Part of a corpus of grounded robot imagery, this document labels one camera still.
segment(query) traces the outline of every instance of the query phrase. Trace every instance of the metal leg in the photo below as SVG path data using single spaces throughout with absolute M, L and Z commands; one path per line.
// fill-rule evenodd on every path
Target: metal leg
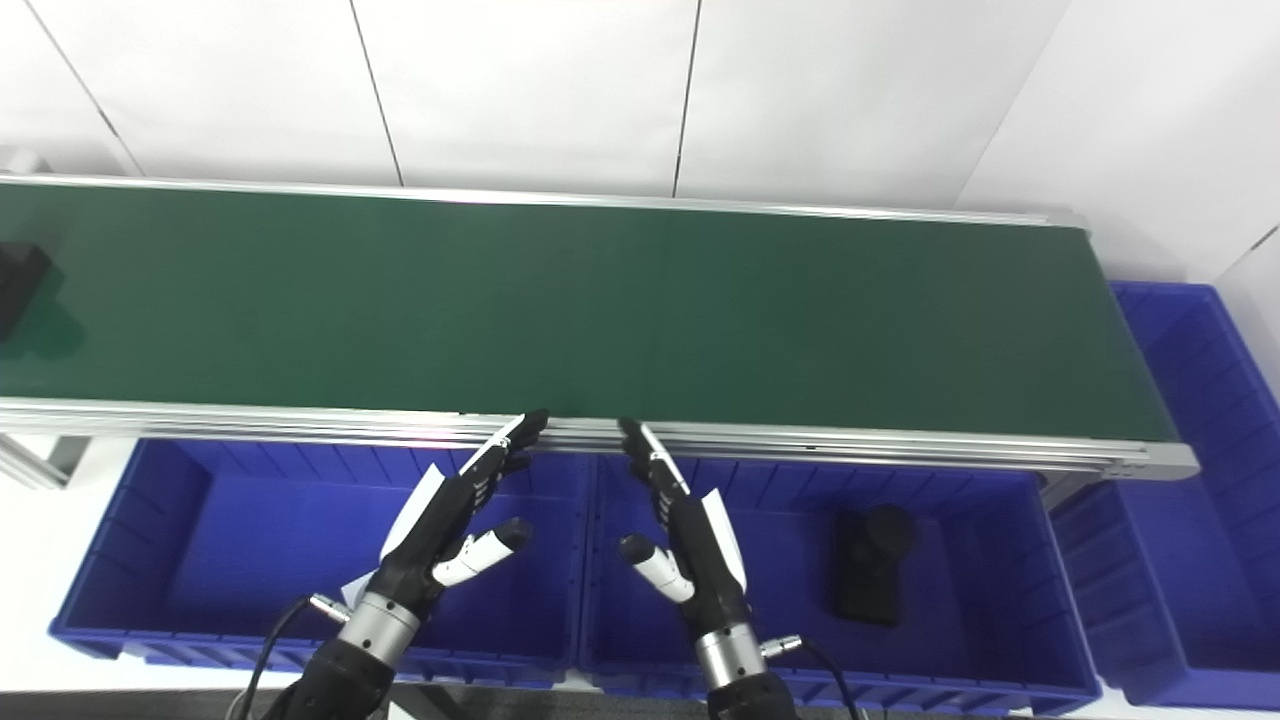
M 84 445 L 88 445 L 86 438 L 69 439 L 83 441 L 79 446 L 81 454 L 84 451 Z M 64 468 L 67 465 L 67 457 L 70 455 L 72 450 L 74 450 L 74 446 L 69 445 L 59 459 L 59 462 L 63 464 Z M 54 448 L 52 455 L 55 457 L 59 456 L 58 447 Z M 78 461 L 79 454 L 76 454 L 74 462 Z M 70 480 L 70 470 L 74 470 L 74 462 L 72 462 L 72 466 L 67 470 L 59 469 L 54 462 L 50 462 L 49 460 L 45 460 L 35 452 L 27 450 L 12 437 L 0 434 L 0 474 L 9 475 L 27 487 L 45 489 L 65 488 L 67 482 Z
M 1046 512 L 1088 486 L 1102 482 L 1102 473 L 1094 471 L 1047 470 L 1042 471 L 1039 477 L 1041 502 L 1044 505 Z

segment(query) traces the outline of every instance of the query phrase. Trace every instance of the black fingertip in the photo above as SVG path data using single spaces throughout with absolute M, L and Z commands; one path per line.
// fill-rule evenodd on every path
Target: black fingertip
M 640 423 L 632 420 L 631 418 L 618 418 L 618 429 L 627 437 L 639 436 Z
M 512 455 L 507 457 L 507 461 L 502 464 L 502 473 L 504 475 L 511 475 L 518 473 L 531 465 L 534 459 L 527 455 Z
M 525 547 L 534 537 L 534 527 L 524 518 L 512 518 L 493 529 L 498 542 L 512 552 Z
M 547 429 L 547 420 L 549 420 L 550 416 L 552 416 L 550 411 L 543 407 L 540 410 L 525 413 L 525 421 L 521 424 L 530 428 L 538 428 L 538 432 L 541 432 Z
M 622 441 L 622 452 L 626 452 L 631 457 L 648 457 L 649 452 L 636 438 L 626 438 Z
M 618 553 L 631 565 L 639 565 L 649 560 L 657 551 L 658 546 L 653 544 L 653 541 L 640 533 L 631 533 L 618 541 Z

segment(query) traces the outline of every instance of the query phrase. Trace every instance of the white wall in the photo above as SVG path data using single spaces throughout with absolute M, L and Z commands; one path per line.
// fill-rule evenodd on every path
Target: white wall
M 407 184 L 671 191 L 695 0 L 356 8 Z
M 681 196 L 950 208 L 1068 0 L 703 0 Z
M 1272 0 L 32 6 L 0 143 L 63 172 L 1068 208 L 1124 278 L 1280 222 Z
M 1280 231 L 1213 282 L 1258 369 L 1280 397 Z
M 0 145 L 68 173 L 137 172 L 22 0 L 0 0 Z
M 346 0 L 32 6 L 150 176 L 397 183 Z
M 1112 275 L 1212 281 L 1280 220 L 1280 3 L 1074 0 L 957 205 L 1070 206 Z

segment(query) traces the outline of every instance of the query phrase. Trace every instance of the floor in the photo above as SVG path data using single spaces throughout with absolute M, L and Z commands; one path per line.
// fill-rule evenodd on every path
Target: floor
M 430 702 L 421 702 L 422 692 Z M 466 685 L 402 685 L 396 698 L 421 708 L 419 720 L 705 720 L 703 703 L 680 700 L 613 697 Z M 261 712 L 274 697 L 264 692 Z M 0 693 L 0 717 L 22 720 L 224 720 L 234 692 Z M 846 720 L 842 708 L 803 707 L 803 720 Z M 868 720 L 960 720 L 956 715 L 916 715 L 872 710 Z

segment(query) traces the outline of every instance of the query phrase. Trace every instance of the black object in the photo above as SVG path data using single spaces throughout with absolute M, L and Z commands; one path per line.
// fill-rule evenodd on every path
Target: black object
M 289 626 L 289 623 L 306 610 L 308 605 L 311 605 L 310 596 L 298 597 L 284 609 L 284 612 L 280 612 L 280 616 L 275 620 L 275 625 L 271 625 L 271 632 L 266 634 L 266 642 L 262 643 L 262 652 L 259 653 L 257 662 L 253 664 L 253 674 L 250 675 L 248 687 L 244 688 L 244 697 L 241 698 L 239 708 L 236 712 L 237 720 L 248 720 L 251 717 L 257 682 L 262 678 L 262 670 L 266 670 L 266 662 L 271 657 L 271 648 L 275 647 L 275 641 L 280 639 L 280 634 Z
M 291 687 L 289 700 L 274 703 L 264 720 L 369 717 L 394 679 L 394 667 L 334 638 L 307 661 L 306 673 Z
M 893 628 L 901 615 L 899 564 L 915 547 L 915 519 L 897 505 L 836 518 L 835 614 Z
M 836 661 L 831 659 L 817 643 L 810 638 L 801 637 L 800 644 L 809 651 L 809 655 L 814 656 L 823 667 L 831 670 L 831 675 L 836 678 L 836 685 L 840 688 L 840 700 L 845 703 L 845 710 L 849 711 L 849 720 L 860 720 L 863 714 L 858 712 L 858 706 L 854 705 L 854 693 L 849 692 L 849 683 L 845 682 L 845 671 L 836 665 Z
M 9 340 L 49 265 L 49 255 L 36 245 L 0 242 L 0 341 Z
M 707 693 L 707 715 L 713 720 L 790 720 L 796 715 L 791 691 L 773 673 L 735 680 Z

